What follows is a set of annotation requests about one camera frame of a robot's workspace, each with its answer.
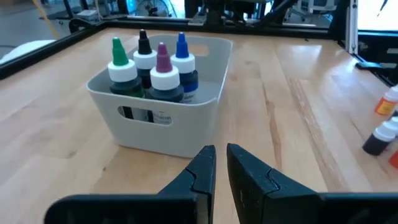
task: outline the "white plastic bin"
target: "white plastic bin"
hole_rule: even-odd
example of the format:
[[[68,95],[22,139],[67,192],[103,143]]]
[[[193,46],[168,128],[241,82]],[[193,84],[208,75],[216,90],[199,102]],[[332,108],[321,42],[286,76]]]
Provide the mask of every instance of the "white plastic bin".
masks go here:
[[[186,40],[189,45],[205,45],[208,48],[208,55],[195,56],[199,76],[195,104],[114,95],[109,90],[111,80],[107,69],[87,83],[91,97],[118,144],[189,158],[195,157],[203,146],[211,144],[232,42],[221,38],[189,35],[186,36]],[[149,41],[154,49],[163,42],[170,55],[175,53],[176,35],[155,35],[149,37]],[[137,47],[127,56],[132,59],[136,50]],[[162,125],[127,119],[118,112],[119,106],[164,111],[171,116],[172,124]]]

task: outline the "green cap bottle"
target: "green cap bottle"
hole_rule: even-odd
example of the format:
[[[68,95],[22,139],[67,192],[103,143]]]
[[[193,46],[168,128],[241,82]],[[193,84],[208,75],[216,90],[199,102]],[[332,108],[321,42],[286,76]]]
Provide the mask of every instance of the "green cap bottle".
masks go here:
[[[112,43],[113,64],[115,66],[127,65],[129,63],[129,59],[127,58],[126,52],[124,51],[124,47],[120,39],[115,37],[112,40]]]

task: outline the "wood grain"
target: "wood grain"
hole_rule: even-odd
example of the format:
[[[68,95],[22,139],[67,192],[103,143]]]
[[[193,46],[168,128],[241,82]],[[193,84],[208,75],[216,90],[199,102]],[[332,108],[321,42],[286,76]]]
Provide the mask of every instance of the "wood grain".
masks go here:
[[[149,31],[149,35],[175,32]],[[397,191],[398,172],[361,149],[385,119],[373,113],[387,87],[329,40],[189,33],[234,42],[220,102],[215,223],[238,223],[226,144],[240,144],[318,191]],[[85,89],[138,30],[106,29],[0,82],[0,216],[41,223],[58,198],[83,193],[154,194],[189,159],[119,147]],[[203,53],[201,49],[193,50]]]

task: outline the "floor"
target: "floor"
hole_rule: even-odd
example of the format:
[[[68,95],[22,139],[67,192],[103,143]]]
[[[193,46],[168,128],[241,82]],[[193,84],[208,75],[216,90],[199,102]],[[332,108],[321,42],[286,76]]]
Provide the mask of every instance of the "floor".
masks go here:
[[[51,7],[45,7],[47,14],[64,10],[62,2],[53,0]],[[70,0],[71,6],[78,6],[78,0]],[[394,9],[398,8],[398,1],[390,0],[380,13],[379,9],[383,0],[363,0],[359,5],[358,27],[360,29],[377,29],[377,30],[398,30],[398,25],[394,21],[398,21],[398,14]],[[183,17],[183,1],[172,0],[177,17]],[[12,7],[0,7],[0,30],[8,30],[3,32],[0,37],[0,58],[11,51],[14,47],[30,42],[33,40],[54,39],[52,31],[49,29],[45,21],[38,19],[40,14],[35,6],[31,3],[20,4]],[[58,21],[51,21],[55,30],[60,37],[69,34],[67,23],[63,25]],[[311,22],[317,26],[324,27],[327,20],[317,18]]]

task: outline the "dropper bottle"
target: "dropper bottle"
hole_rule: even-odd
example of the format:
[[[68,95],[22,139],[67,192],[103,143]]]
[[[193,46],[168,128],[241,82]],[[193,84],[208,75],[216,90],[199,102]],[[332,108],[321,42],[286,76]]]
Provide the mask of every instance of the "dropper bottle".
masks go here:
[[[184,99],[182,103],[195,103],[195,93],[198,89],[198,72],[195,70],[195,56],[188,51],[185,34],[178,34],[177,51],[171,57],[172,64],[180,72],[180,83],[184,87]]]
[[[362,149],[370,155],[379,156],[396,138],[397,127],[391,121],[383,121],[363,144]]]
[[[393,116],[392,118],[390,118],[389,120],[396,128],[397,132],[396,132],[396,136],[398,136],[398,116]],[[396,138],[393,142],[392,142],[392,150],[395,150],[395,152],[393,153],[393,155],[390,157],[390,159],[388,160],[388,162],[395,167],[396,169],[398,169],[398,149],[397,149],[397,142],[398,139]]]
[[[392,114],[391,114],[390,119],[391,119],[392,117],[395,117],[395,116],[398,116],[398,106],[396,106],[396,107],[394,108],[394,110],[393,110],[393,112],[392,112]]]
[[[133,58],[145,91],[148,91],[151,87],[150,70],[156,66],[156,55],[157,52],[150,47],[146,31],[141,29],[139,31],[138,50],[134,52]]]
[[[112,81],[109,86],[111,93],[143,98],[144,90],[142,89],[141,78],[137,75],[136,64],[127,58],[119,38],[115,37],[112,43],[113,61],[108,63],[109,77]],[[129,119],[148,120],[146,110],[123,106],[119,112]]]
[[[398,104],[398,85],[391,87],[379,100],[374,111],[379,115],[389,116]]]
[[[173,66],[170,55],[164,43],[157,48],[156,67],[150,71],[152,87],[147,97],[153,100],[162,100],[179,103],[183,99],[183,86],[180,85],[178,68]],[[164,111],[153,111],[154,123],[171,124],[172,118]]]

